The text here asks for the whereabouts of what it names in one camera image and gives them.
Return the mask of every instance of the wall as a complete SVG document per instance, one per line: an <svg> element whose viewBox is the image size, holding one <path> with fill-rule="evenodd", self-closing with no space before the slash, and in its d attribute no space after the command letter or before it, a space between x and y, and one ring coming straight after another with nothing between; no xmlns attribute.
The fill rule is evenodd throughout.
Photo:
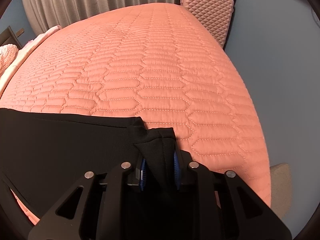
<svg viewBox="0 0 320 240"><path fill-rule="evenodd" d="M293 236L320 201L320 28L306 0L237 0L226 53L264 131L270 165L291 166Z"/></svg>
<svg viewBox="0 0 320 240"><path fill-rule="evenodd" d="M11 1L0 19L0 33L2 33L9 25L14 33L21 28L24 29L24 33L18 37L22 46L36 37L27 19L22 0Z"/></svg>

